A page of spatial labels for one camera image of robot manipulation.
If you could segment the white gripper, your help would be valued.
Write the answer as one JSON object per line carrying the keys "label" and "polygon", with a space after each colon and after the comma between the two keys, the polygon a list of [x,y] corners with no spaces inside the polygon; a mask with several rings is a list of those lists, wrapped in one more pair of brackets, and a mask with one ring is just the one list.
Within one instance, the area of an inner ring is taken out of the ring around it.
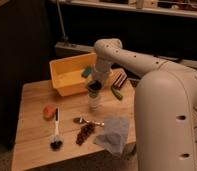
{"label": "white gripper", "polygon": [[109,76],[112,74],[112,71],[107,72],[98,71],[95,66],[92,66],[90,75],[86,78],[85,86],[89,86],[91,83],[98,81],[102,87],[106,85]]}

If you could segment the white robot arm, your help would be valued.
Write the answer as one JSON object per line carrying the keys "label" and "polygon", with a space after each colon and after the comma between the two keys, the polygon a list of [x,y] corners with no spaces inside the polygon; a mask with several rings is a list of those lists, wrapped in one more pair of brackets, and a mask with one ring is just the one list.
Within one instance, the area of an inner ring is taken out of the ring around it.
{"label": "white robot arm", "polygon": [[197,70],[99,39],[92,79],[105,83],[114,63],[140,77],[134,94],[139,171],[197,171],[193,109]]}

